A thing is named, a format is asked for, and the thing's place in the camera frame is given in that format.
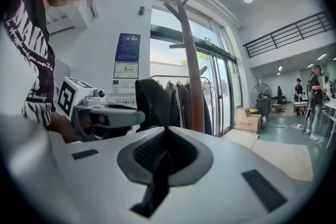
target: white table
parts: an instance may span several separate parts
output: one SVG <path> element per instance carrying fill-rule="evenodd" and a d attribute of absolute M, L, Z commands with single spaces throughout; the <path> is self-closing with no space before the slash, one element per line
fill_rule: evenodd
<path fill-rule="evenodd" d="M 306 109 L 307 109 L 307 102 L 293 102 L 293 115 L 295 115 L 295 110 L 296 108 L 299 108 L 301 106 L 304 106 L 305 107 L 305 112 L 306 112 Z"/>
<path fill-rule="evenodd" d="M 324 111 L 323 114 L 334 122 L 334 125 L 331 130 L 331 135 L 330 135 L 330 138 L 327 144 L 327 148 L 328 148 L 332 135 L 334 134 L 334 131 L 335 131 L 335 126 L 336 126 L 336 99 L 331 98 L 330 101 L 328 103 L 325 103 L 324 105 L 329 108 L 329 113 L 327 113 L 327 111 Z M 334 116 L 331 115 L 331 109 L 334 109 Z"/>

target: black metal railing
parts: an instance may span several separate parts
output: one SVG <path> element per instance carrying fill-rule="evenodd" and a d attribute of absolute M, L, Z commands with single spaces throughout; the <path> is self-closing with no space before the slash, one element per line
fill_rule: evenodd
<path fill-rule="evenodd" d="M 244 47 L 249 58 L 252 58 L 333 28 L 327 13 L 320 12 L 257 38 L 245 44 Z"/>

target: blue poster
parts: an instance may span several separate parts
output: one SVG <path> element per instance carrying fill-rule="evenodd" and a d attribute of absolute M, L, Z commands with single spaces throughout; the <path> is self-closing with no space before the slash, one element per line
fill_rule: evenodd
<path fill-rule="evenodd" d="M 139 62 L 141 35 L 121 33 L 119 36 L 116 62 Z"/>

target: cardboard box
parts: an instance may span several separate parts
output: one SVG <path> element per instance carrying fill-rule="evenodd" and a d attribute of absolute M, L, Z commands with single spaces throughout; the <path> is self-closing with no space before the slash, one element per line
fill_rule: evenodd
<path fill-rule="evenodd" d="M 237 109 L 236 129 L 257 134 L 261 126 L 261 115 L 251 114 L 250 109 Z"/>

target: gray floor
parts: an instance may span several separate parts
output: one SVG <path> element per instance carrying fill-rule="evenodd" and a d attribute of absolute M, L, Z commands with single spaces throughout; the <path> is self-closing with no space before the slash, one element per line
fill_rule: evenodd
<path fill-rule="evenodd" d="M 286 104 L 284 106 L 285 111 L 282 113 L 271 113 L 268 117 L 267 125 L 262 125 L 262 129 L 259 132 L 259 139 L 269 142 L 278 142 L 285 144 L 297 144 L 297 145 L 307 145 L 310 158 L 313 167 L 313 181 L 320 179 L 323 171 L 328 168 L 328 163 L 330 161 L 331 155 L 336 148 L 336 134 L 331 141 L 328 149 L 326 145 L 328 143 L 329 137 L 320 136 L 318 141 L 313 141 L 309 139 L 308 135 L 305 135 L 301 129 L 293 129 L 290 124 L 299 123 L 302 124 L 301 128 L 307 125 L 307 121 L 303 120 L 303 116 L 293 116 L 293 106 L 292 104 Z M 322 115 L 321 125 L 319 126 L 318 132 L 322 135 L 330 136 L 332 121 L 328 124 L 327 117 Z M 278 130 L 272 125 L 288 125 L 286 130 Z M 312 186 L 311 182 L 295 180 L 298 188 L 310 189 Z"/>

